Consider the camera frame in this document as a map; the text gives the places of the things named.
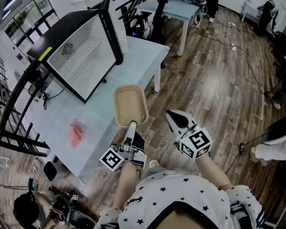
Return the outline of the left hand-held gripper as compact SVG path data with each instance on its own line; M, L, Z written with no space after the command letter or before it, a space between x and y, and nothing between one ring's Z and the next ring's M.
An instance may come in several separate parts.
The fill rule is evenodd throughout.
M136 132L137 123L131 121L124 140L120 145L112 144L101 156L99 161L111 171L122 168L124 161L131 161L134 165L145 170L147 155L145 154L144 139Z

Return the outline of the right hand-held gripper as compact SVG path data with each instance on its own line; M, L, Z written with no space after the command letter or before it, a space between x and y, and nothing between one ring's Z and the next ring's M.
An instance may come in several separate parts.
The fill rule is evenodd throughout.
M205 128L196 125L193 117L180 110L166 110L166 120L171 131L177 136L177 149L191 159L198 159L207 154L212 146L212 139Z

